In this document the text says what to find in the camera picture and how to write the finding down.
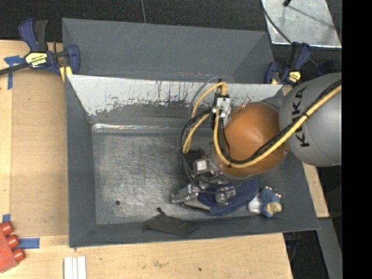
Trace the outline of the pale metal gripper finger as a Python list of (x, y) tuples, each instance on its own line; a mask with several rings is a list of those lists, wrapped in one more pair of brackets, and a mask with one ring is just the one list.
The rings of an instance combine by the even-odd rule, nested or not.
[(188, 184), (180, 189), (178, 193), (171, 195), (171, 202), (173, 204), (189, 202), (197, 199), (200, 189), (196, 185)]
[(236, 196), (234, 187), (218, 187), (214, 199), (218, 205), (228, 205), (230, 199)]

